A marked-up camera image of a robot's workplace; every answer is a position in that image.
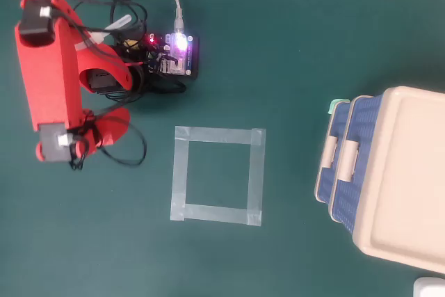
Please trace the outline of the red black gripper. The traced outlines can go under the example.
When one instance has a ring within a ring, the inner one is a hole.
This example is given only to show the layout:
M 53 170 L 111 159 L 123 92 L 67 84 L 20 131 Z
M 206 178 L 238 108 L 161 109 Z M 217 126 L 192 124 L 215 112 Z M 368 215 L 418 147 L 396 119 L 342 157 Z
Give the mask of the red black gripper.
M 84 109 L 80 126 L 80 156 L 94 154 L 101 146 L 114 145 L 126 134 L 130 119 L 130 112 L 125 107 L 103 115 Z

